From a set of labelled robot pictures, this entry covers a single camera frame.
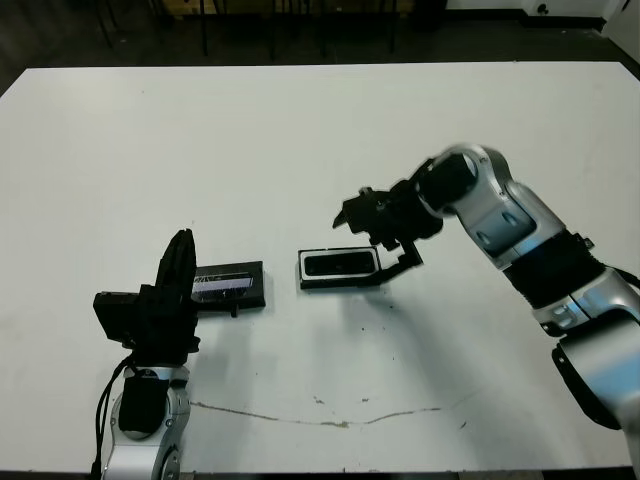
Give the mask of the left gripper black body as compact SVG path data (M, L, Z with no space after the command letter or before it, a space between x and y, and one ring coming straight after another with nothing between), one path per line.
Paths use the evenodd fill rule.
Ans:
M235 317L239 300L221 292L192 293L177 286L143 285L135 302L130 340L140 366L180 367L199 350L195 330L201 313Z

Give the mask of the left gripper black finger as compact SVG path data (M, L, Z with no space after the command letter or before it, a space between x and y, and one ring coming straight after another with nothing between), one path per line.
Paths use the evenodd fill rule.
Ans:
M187 270L188 232L183 229L172 237L159 263L155 288L160 300L184 302Z
M196 248L191 229L179 230L164 253L164 285L190 299L196 274Z

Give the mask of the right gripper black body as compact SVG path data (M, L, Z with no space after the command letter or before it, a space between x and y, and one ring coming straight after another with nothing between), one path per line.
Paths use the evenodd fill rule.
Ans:
M438 234L443 220L427 211L415 184L409 180L399 181L388 191L375 190L373 195L375 215L370 244L376 246L383 240L394 239L403 250L398 257L400 263L422 264L415 242Z

